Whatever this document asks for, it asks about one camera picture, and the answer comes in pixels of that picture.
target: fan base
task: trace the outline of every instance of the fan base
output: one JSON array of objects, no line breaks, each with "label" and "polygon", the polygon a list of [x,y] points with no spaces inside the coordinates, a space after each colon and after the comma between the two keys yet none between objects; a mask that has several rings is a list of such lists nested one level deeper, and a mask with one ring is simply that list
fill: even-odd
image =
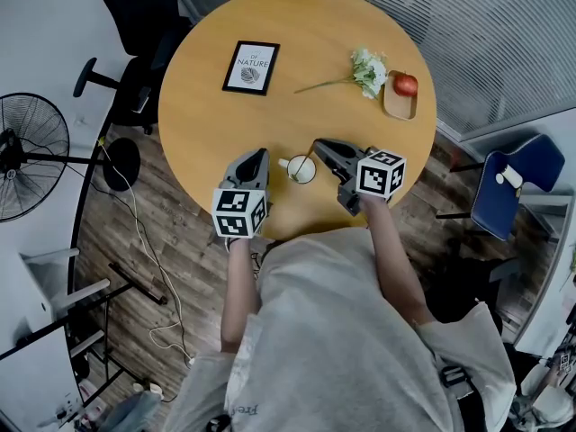
[{"label": "fan base", "polygon": [[140,172],[140,152],[136,143],[128,138],[119,138],[107,149],[112,165],[103,166],[104,180],[116,192],[128,190],[126,181],[114,171],[114,167],[126,178],[130,187]]}]

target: gray t-shirt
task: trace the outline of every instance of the gray t-shirt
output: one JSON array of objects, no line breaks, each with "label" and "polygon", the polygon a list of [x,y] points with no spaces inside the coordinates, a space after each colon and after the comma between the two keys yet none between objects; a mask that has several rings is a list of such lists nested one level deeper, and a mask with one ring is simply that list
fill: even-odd
[{"label": "gray t-shirt", "polygon": [[445,363],[472,376],[488,431],[503,426],[516,386],[486,305],[411,327],[382,296],[366,229],[277,247],[259,286],[238,354],[195,358],[166,432],[204,431],[224,411],[235,432],[461,431]]}]

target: white flower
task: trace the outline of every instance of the white flower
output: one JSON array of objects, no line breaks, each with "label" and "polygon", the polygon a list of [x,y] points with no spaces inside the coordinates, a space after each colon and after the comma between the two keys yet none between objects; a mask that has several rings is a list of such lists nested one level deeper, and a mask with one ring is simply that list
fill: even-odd
[{"label": "white flower", "polygon": [[362,87],[362,94],[374,99],[388,78],[384,57],[371,54],[366,48],[355,49],[352,53],[354,81]]}]

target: flower stem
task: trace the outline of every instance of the flower stem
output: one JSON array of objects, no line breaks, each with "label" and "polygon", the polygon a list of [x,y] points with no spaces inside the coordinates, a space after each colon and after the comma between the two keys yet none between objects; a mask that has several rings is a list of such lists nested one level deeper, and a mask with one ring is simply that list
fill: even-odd
[{"label": "flower stem", "polygon": [[296,93],[301,93],[302,91],[312,90],[314,88],[318,88],[319,86],[334,85],[336,83],[348,83],[348,82],[354,82],[354,77],[353,76],[345,76],[344,78],[340,78],[339,80],[330,80],[329,82],[322,82],[322,83],[318,83],[317,85],[306,86],[305,88],[294,91],[294,93],[296,94]]}]

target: white cup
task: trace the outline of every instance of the white cup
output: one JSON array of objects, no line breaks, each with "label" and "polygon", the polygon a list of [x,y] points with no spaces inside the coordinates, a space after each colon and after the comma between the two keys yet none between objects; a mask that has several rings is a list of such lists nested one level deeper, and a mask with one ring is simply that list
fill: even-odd
[{"label": "white cup", "polygon": [[307,184],[314,179],[314,176],[316,175],[316,165],[314,164],[314,161],[309,157],[306,158],[305,155],[297,155],[296,157],[292,157],[290,161],[280,158],[278,160],[278,165],[282,168],[286,168],[286,174],[288,177],[298,184]]}]

